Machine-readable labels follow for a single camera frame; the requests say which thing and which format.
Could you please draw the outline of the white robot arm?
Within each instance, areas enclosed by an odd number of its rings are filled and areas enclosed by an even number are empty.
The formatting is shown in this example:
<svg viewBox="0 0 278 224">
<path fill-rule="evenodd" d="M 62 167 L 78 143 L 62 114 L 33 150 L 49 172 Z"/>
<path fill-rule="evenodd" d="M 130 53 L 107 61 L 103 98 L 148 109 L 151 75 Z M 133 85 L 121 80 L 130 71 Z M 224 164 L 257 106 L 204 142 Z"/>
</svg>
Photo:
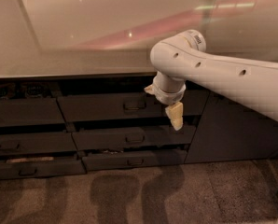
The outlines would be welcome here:
<svg viewBox="0 0 278 224">
<path fill-rule="evenodd" d="M 158 42 L 150 61 L 157 74 L 145 92 L 166 105 L 177 131 L 183 127 L 185 83 L 211 92 L 190 163 L 278 158 L 278 63 L 208 54 L 196 30 Z"/>
</svg>

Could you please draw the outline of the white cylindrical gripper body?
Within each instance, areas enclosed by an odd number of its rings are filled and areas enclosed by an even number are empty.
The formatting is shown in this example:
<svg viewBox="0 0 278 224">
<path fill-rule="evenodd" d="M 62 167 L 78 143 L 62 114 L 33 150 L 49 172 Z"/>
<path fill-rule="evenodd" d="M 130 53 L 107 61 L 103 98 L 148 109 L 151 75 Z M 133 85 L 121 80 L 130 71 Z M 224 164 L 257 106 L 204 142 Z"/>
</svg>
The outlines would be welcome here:
<svg viewBox="0 0 278 224">
<path fill-rule="evenodd" d="M 158 72 L 153 78 L 152 91 L 156 99 L 164 105 L 173 105 L 182 100 L 186 90 L 185 81 Z"/>
</svg>

